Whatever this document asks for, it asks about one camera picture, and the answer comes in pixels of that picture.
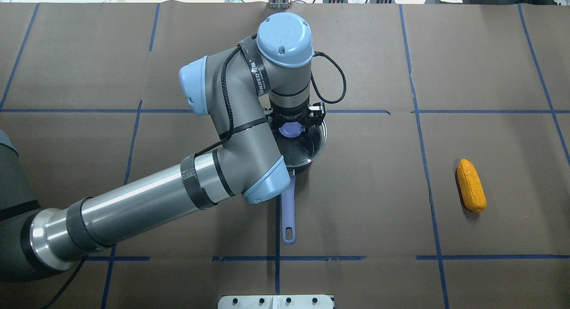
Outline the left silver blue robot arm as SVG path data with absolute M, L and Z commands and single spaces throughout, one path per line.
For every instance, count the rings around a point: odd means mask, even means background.
M 308 22 L 280 12 L 259 25 L 256 37 L 182 67 L 184 97 L 196 115 L 211 117 L 220 140 L 64 210 L 40 207 L 18 151 L 2 132 L 1 281 L 61 274 L 88 254 L 235 195 L 256 204 L 283 193 L 290 176 L 273 133 L 319 118 L 308 104 L 314 56 Z

